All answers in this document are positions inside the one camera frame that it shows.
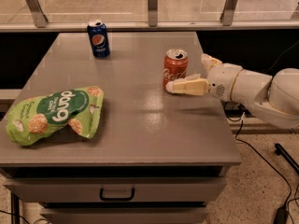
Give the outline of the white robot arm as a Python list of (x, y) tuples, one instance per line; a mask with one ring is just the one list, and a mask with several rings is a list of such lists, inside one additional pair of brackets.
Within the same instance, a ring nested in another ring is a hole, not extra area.
[(274, 76), (240, 65), (224, 63), (207, 54), (201, 56), (206, 77), (194, 74), (166, 84), (175, 94), (202, 96), (243, 105), (251, 115), (281, 129), (299, 126), (299, 69), (285, 68)]

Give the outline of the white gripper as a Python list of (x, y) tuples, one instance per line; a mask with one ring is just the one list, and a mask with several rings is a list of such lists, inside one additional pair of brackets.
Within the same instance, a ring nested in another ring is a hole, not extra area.
[(174, 94), (194, 96), (202, 96), (209, 91), (214, 98), (230, 101), (235, 80), (243, 68), (230, 63), (222, 64), (219, 59), (205, 53), (201, 55), (201, 63), (208, 74), (207, 80), (204, 78), (181, 78), (169, 81), (165, 86), (166, 90)]

